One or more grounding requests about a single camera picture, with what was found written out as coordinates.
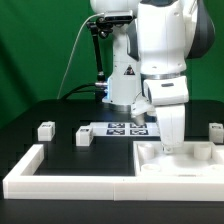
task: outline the black cable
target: black cable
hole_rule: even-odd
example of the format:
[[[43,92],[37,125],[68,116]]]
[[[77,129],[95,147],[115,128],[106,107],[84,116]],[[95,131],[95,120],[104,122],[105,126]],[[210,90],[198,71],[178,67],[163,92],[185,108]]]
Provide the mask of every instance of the black cable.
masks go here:
[[[88,84],[78,86],[75,89],[71,90],[70,92],[66,93],[63,97],[61,97],[61,100],[66,100],[70,95],[72,95],[73,93],[76,93],[78,90],[91,87],[91,86],[95,86],[95,83],[88,83]]]

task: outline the white block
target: white block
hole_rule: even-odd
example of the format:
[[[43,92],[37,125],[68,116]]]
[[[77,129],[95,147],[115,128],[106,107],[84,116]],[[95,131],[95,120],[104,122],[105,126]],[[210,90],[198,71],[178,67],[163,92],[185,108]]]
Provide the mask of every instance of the white block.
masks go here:
[[[222,124],[210,123],[209,124],[209,141],[214,143],[223,143],[224,130]]]
[[[93,140],[93,128],[81,126],[76,132],[76,146],[90,146]]]
[[[43,122],[37,129],[38,141],[51,141],[55,135],[55,122]]]

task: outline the white platform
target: white platform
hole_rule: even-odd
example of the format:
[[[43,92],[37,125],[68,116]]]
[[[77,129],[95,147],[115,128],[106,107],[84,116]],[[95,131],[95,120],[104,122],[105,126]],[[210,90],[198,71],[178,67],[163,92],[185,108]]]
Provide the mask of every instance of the white platform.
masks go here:
[[[144,159],[142,145],[149,143],[154,153]],[[224,201],[224,146],[187,142],[164,155],[159,142],[133,144],[135,177],[33,176],[44,159],[43,145],[33,145],[3,180],[4,198]],[[195,144],[210,145],[211,158],[195,159]]]

